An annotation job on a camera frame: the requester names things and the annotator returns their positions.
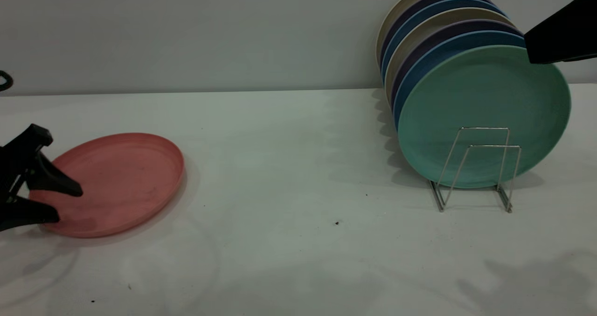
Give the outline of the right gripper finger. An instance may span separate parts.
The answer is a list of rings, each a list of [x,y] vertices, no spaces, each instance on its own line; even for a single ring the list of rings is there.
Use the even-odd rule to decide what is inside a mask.
[[[574,0],[525,35],[534,64],[576,62],[597,56],[597,0]]]

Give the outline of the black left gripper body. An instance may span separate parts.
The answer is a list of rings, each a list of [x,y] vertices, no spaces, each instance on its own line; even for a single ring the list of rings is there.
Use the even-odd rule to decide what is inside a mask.
[[[49,130],[31,124],[0,149],[0,200],[11,203],[26,182],[42,147],[53,142]]]

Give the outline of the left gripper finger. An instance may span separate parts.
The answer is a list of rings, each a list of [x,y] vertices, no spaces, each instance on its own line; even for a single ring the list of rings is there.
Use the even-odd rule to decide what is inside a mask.
[[[27,171],[30,190],[43,190],[81,197],[81,185],[59,170],[41,151],[38,151]]]
[[[15,197],[0,206],[0,230],[60,221],[58,211],[49,204]]]

